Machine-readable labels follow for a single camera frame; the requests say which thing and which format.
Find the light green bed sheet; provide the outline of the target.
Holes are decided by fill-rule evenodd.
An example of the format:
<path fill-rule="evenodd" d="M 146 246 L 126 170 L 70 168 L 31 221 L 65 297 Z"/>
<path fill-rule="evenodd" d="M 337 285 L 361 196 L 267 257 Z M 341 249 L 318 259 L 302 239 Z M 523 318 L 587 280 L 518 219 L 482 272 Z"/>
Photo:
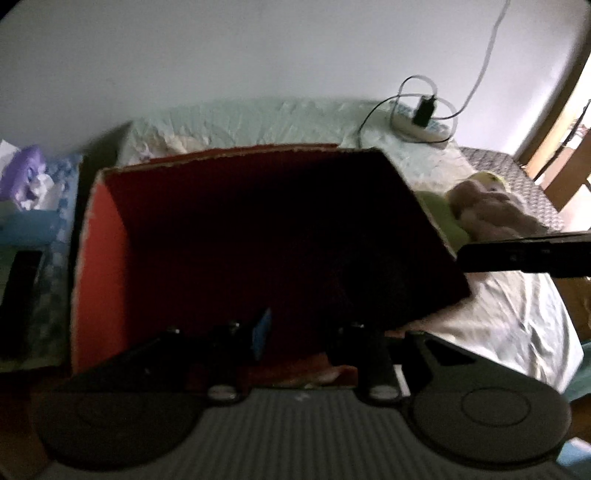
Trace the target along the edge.
<path fill-rule="evenodd" d="M 360 100 L 229 100 L 175 107 L 136 119 L 123 134 L 117 165 L 129 166 L 192 146 L 232 148 L 266 144 L 337 144 L 352 148 L 356 129 L 377 146 L 418 190 L 438 193 L 476 170 L 493 171 L 553 230 L 556 210 L 507 154 L 401 142 L 388 113 Z M 545 382 L 574 400 L 590 391 L 590 345 L 580 340 L 554 281 L 546 274 L 473 275 L 474 296 L 411 324 L 497 363 Z"/>

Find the pink plush toy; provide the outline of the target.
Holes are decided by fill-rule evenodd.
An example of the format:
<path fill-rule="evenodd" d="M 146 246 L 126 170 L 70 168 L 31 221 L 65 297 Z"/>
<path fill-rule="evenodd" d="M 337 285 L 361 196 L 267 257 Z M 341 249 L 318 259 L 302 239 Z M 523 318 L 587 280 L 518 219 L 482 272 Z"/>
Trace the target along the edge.
<path fill-rule="evenodd" d="M 549 228 L 530 215 L 520 198 L 506 190 L 487 189 L 469 179 L 447 193 L 451 210 L 473 241 L 501 241 L 537 237 Z"/>

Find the green plush toy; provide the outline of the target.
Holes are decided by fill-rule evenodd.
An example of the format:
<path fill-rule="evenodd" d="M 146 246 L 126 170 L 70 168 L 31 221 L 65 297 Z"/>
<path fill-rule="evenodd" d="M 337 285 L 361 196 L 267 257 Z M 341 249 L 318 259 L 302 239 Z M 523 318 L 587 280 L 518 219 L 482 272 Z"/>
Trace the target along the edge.
<path fill-rule="evenodd" d="M 457 184 L 457 187 L 468 182 L 476 183 L 486 191 L 511 192 L 507 182 L 501 176 L 490 171 L 477 172 L 461 181 Z M 458 252 L 462 246 L 470 242 L 471 237 L 461 228 L 456 213 L 449 203 L 449 195 L 451 193 L 452 191 L 448 191 L 445 194 L 433 191 L 415 191 L 417 199 L 435 221 L 442 237 L 454 252 Z"/>

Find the red cardboard box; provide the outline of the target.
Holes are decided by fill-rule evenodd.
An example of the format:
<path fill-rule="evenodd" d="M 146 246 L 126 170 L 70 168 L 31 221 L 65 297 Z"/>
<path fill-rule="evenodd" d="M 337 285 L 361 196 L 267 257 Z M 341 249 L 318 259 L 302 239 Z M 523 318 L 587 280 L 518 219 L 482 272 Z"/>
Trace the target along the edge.
<path fill-rule="evenodd" d="M 448 242 L 377 149 L 208 150 L 101 171 L 72 313 L 84 371 L 141 337 L 263 329 L 273 357 L 339 329 L 398 330 L 471 296 Z"/>

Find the black charger plug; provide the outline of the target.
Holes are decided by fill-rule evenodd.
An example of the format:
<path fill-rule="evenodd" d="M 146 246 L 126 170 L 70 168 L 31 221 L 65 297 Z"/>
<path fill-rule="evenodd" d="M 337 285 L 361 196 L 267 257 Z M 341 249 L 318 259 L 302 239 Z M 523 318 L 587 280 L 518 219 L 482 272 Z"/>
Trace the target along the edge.
<path fill-rule="evenodd" d="M 421 128 L 427 128 L 436 109 L 435 95 L 422 96 L 415 110 L 412 123 Z"/>

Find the white power strip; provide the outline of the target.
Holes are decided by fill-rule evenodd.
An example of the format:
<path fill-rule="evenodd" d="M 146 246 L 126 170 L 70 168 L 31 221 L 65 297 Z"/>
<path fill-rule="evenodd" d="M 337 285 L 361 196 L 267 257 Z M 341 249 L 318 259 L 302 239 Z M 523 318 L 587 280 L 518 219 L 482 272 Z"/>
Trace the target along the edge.
<path fill-rule="evenodd" d="M 390 125 L 394 134 L 410 143 L 444 145 L 451 138 L 453 129 L 438 121 L 430 120 L 426 127 L 413 122 L 414 111 L 404 103 L 394 102 Z"/>

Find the purple plastic bag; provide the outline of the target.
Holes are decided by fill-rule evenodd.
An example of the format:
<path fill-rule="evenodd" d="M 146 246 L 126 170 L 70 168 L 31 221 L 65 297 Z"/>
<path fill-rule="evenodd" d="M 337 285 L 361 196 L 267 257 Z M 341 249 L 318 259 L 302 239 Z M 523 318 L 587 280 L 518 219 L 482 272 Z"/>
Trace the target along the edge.
<path fill-rule="evenodd" d="M 45 173 L 46 159 L 38 145 L 31 145 L 14 154 L 1 175 L 1 201 L 11 201 L 19 207 L 25 201 L 36 200 L 33 191 L 38 178 Z"/>

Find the wooden door frame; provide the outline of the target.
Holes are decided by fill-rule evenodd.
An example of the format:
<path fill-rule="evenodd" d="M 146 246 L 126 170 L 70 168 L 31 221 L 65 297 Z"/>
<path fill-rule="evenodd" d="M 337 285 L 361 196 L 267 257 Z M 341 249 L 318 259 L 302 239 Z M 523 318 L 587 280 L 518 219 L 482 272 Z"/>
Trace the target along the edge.
<path fill-rule="evenodd" d="M 518 156 L 522 173 L 512 187 L 529 214 L 557 232 L 590 228 L 590 63 L 579 67 L 544 139 Z"/>

